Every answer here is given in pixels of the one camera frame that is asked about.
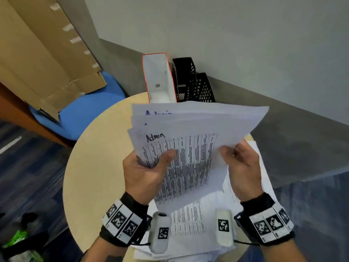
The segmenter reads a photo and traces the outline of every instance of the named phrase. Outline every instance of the round table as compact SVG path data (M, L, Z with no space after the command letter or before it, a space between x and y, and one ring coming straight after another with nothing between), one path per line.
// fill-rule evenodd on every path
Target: round table
M101 218L125 191L123 159L133 150L127 130L131 128L131 104L149 103L148 94L126 98L100 114L82 133L70 155L63 182L63 203L69 229L85 252L98 237ZM237 228L238 240L248 239ZM219 258L237 261L247 245ZM133 259L129 248L124 261Z

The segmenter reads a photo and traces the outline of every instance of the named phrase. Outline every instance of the blue seat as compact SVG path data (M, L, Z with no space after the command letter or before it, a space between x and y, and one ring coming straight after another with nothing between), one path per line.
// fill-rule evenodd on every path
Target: blue seat
M60 136L76 141L96 117L115 103L125 99L125 94L115 78L103 71L102 75L107 85L69 104L59 112L59 122L48 119L31 106L29 109L40 124Z

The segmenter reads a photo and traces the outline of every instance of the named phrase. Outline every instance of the white file holder with red edge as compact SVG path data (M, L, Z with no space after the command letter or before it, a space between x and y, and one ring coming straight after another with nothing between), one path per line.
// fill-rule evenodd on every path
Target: white file holder with red edge
M150 103L177 102L166 53L144 54L143 71Z

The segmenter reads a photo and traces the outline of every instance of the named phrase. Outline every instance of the hand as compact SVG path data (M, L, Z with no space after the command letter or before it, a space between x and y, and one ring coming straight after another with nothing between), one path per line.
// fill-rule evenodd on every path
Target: hand
M242 140L235 149L222 146L220 153L229 165L230 184L241 201L248 201L263 194L259 155Z
M175 156L176 150L168 150L162 154L156 167L149 169L139 164L140 158L133 150L123 160L125 191L137 202L148 205L159 193L165 171Z

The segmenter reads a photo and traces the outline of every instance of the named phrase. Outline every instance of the black handwritten admin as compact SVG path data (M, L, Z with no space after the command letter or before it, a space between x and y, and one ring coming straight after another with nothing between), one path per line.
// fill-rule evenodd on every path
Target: black handwritten admin
M151 134L150 137L147 135L147 142L153 141L155 139L159 139L160 137L165 137L165 135L163 133L157 134L157 135Z

